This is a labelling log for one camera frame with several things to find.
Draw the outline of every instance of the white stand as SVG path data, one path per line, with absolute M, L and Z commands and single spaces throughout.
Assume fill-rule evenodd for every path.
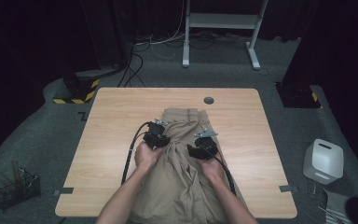
M 236 15 L 236 14 L 210 14 L 210 13 L 190 13 L 190 0 L 187 0 L 186 6 L 186 30 L 185 44 L 183 48 L 183 67 L 190 66 L 190 47 L 189 32 L 190 27 L 204 28 L 225 28 L 225 29 L 244 29 L 254 30 L 251 42 L 246 42 L 249 56 L 252 61 L 254 70 L 260 69 L 260 63 L 255 55 L 255 41 L 257 40 L 258 31 L 263 21 L 264 12 L 266 11 L 269 0 L 263 0 L 258 15 Z

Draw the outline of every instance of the wire cable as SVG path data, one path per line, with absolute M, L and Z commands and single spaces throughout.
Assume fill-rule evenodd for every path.
M 147 41 L 147 42 L 145 42 L 145 43 L 143 43 L 143 44 L 149 44 L 148 46 L 147 46 L 147 48 L 145 48 L 145 49 L 138 49 L 138 50 L 135 50 L 134 52 L 135 53 L 139 53 L 139 52 L 142 52 L 142 51 L 145 51 L 145 50 L 147 50 L 147 49 L 150 49 L 150 42 L 149 41 Z
M 146 85 L 145 85 L 144 82 L 141 80 L 141 78 L 140 78 L 138 75 L 136 75 L 136 77 L 141 81 L 142 85 L 143 85 L 144 87 L 146 87 Z
M 152 51 L 154 54 L 156 54 L 157 56 L 159 56 L 160 58 L 162 59 L 172 59 L 176 56 L 176 54 L 174 53 L 172 56 L 162 56 L 162 55 L 159 55 L 154 49 L 153 49 L 153 46 L 151 47 Z
M 139 132 L 143 129 L 143 127 L 147 124 L 150 124 L 151 122 L 145 122 L 143 125 L 141 125 L 141 127 L 139 127 L 138 131 L 136 132 L 136 134 L 133 136 L 131 145 L 130 145 L 130 149 L 129 149 L 129 154 L 127 155 L 127 161 L 126 161 L 126 165 L 124 167 L 124 171 L 123 171 L 123 177 L 121 178 L 121 185 L 124 184 L 124 182 L 126 182 L 127 179 L 127 172 L 129 171 L 129 167 L 130 167 L 130 161 L 131 161 L 131 155 L 133 152 L 133 147 L 135 145 L 136 139 L 138 139 L 139 136 L 141 136 L 141 134 L 139 134 Z
M 139 68 L 131 75 L 129 79 L 126 81 L 126 83 L 124 84 L 124 87 L 127 87 L 127 85 L 129 83 L 131 83 L 131 79 L 135 76 L 137 76 L 138 72 L 141 70 L 141 68 L 144 66 L 144 59 L 141 57 L 141 55 L 133 53 L 132 55 L 137 56 L 140 60 L 141 60 L 141 65 L 139 66 Z
M 132 54 L 133 54 L 133 48 L 134 48 L 134 44 L 132 45 L 132 48 L 131 48 L 131 51 L 130 51 L 130 59 L 129 59 L 129 63 L 127 65 L 127 68 L 126 70 L 124 71 L 123 73 L 123 76 L 121 77 L 121 80 L 118 82 L 117 86 L 120 87 L 121 83 L 123 82 L 124 80 L 124 77 L 126 76 L 127 74 L 127 71 L 130 69 L 130 65 L 131 65 L 131 62 L 132 62 Z
M 131 72 L 133 72 L 133 73 L 135 73 L 133 70 L 132 70 L 132 68 L 130 67 L 130 72 L 129 72 L 129 79 L 131 78 L 131 76 L 132 76 L 132 73 Z
M 225 166 L 225 164 L 224 164 L 222 161 L 220 161 L 214 154 L 212 154 L 211 152 L 209 152 L 205 147 L 203 147 L 203 146 L 201 146 L 201 147 L 202 147 L 206 152 L 208 152 L 209 155 L 211 155 L 212 157 L 214 157 L 214 159 L 217 160 L 217 161 L 220 163 L 220 165 L 222 165 L 223 169 L 224 169 L 225 172 L 226 172 L 226 176 L 227 176 L 227 180 L 228 180 L 229 187 L 231 188 L 231 192 L 232 192 L 235 196 L 237 196 L 237 193 L 235 192 L 235 187 L 234 187 L 234 179 L 233 179 L 233 177 L 232 177 L 232 175 L 231 175 L 231 172 L 228 170 L 228 168 Z
M 213 35 L 207 35 L 207 36 L 198 36 L 198 37 L 196 37 L 197 38 L 197 40 L 199 40 L 200 42 L 206 42 L 206 41 L 210 41 L 210 40 L 212 40 L 212 42 L 208 45 L 208 46 L 206 46 L 206 47 L 203 47 L 203 48 L 199 48 L 199 47 L 195 47 L 194 45 L 191 45 L 191 44 L 189 44 L 189 46 L 191 47 L 191 48 L 193 48 L 193 49 L 208 49 L 208 48 L 210 48 L 211 46 L 213 46 L 213 44 L 214 44 L 214 37 L 213 37 Z
M 341 219 L 339 219 L 338 217 L 334 216 L 334 215 L 333 215 L 332 213 L 330 213 L 329 211 L 323 209 L 321 206 L 318 206 L 318 208 L 321 209 L 322 211 L 324 211 L 327 215 L 329 215 L 329 216 L 332 217 L 333 219 L 335 219 L 335 220 L 338 222 L 338 224 L 344 224 L 344 222 L 343 222 Z
M 66 220 L 66 217 L 63 217 L 58 224 L 62 224 Z
M 182 21 L 183 21 L 183 11 L 185 9 L 185 0 L 182 1 L 182 10 L 181 10 L 181 15 L 180 15 L 180 21 L 179 21 L 179 26 L 175 32 L 175 34 L 173 36 L 171 36 L 170 38 L 166 39 L 166 40 L 163 40 L 163 41 L 159 41 L 159 42 L 152 42 L 152 36 L 150 36 L 150 44 L 151 45 L 154 45 L 154 44 L 162 44 L 162 43 L 166 43 L 166 42 L 169 42 L 171 40 L 173 40 L 176 35 L 179 33 L 179 30 L 180 30 L 180 27 L 182 26 Z
M 172 46 L 172 45 L 169 45 L 168 43 L 164 43 L 164 45 L 167 46 L 167 47 L 170 47 L 170 48 L 179 49 L 179 48 L 182 48 L 183 45 L 185 44 L 183 41 L 171 41 L 171 43 L 172 42 L 180 42 L 180 45 Z
M 238 35 L 237 37 L 235 37 L 234 39 L 232 40 L 218 40 L 216 39 L 215 42 L 216 43 L 219 43 L 219 44 L 237 44 L 237 43 L 240 43 L 240 42 L 245 42 L 247 41 L 248 39 L 250 38 L 250 36 L 241 36 L 241 35 Z
M 173 39 L 165 39 L 165 40 L 161 40 L 161 41 L 159 41 L 159 42 L 150 42 L 150 39 L 148 38 L 147 39 L 147 41 L 145 41 L 145 42 L 138 42 L 138 43 L 136 43 L 135 44 L 135 46 L 140 46 L 140 45 L 145 45 L 145 44 L 163 44 L 163 43 L 168 43 L 168 42 L 171 42 L 171 41 L 173 41 L 173 40 L 177 40 L 177 39 L 180 39 L 180 38 L 182 38 L 184 36 L 184 34 L 182 34 L 182 35 L 179 35 L 179 36 L 176 36 L 175 38 L 173 38 Z

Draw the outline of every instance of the pen holder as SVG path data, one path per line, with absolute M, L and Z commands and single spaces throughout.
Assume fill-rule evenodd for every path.
M 0 188 L 0 209 L 9 207 L 33 197 L 40 197 L 40 178 L 38 175 L 25 175 L 20 181 Z

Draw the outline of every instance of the fabric fold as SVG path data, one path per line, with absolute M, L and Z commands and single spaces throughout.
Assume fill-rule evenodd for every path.
M 199 163 L 187 152 L 187 144 L 194 146 L 195 133 L 213 129 L 206 111 L 167 108 L 162 120 L 168 123 L 164 134 L 171 142 L 138 192 L 130 220 L 144 224 L 227 223 L 224 209 Z M 217 139 L 213 140 L 220 151 Z

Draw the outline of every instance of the dark background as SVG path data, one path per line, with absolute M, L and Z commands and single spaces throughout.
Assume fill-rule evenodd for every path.
M 49 1 L 46 5 L 44 1 L 0 0 L 0 145 L 45 102 L 44 87 L 62 77 L 59 63 L 71 71 L 100 66 L 90 54 L 83 53 L 95 49 L 84 26 L 80 1 L 63 2 Z M 192 4 L 194 11 L 249 14 L 260 6 L 255 0 L 193 0 Z M 138 34 L 173 34 L 181 8 L 178 0 L 134 1 Z M 65 29 L 57 23 L 60 20 L 52 19 L 58 15 L 73 18 L 70 23 L 62 21 L 68 24 Z M 283 41 L 303 37 L 289 66 L 289 76 L 294 77 L 289 80 L 293 85 L 299 83 L 300 88 L 310 84 L 323 87 L 358 157 L 358 1 L 270 0 L 259 37 L 275 36 Z M 77 60 L 65 57 L 73 53 Z

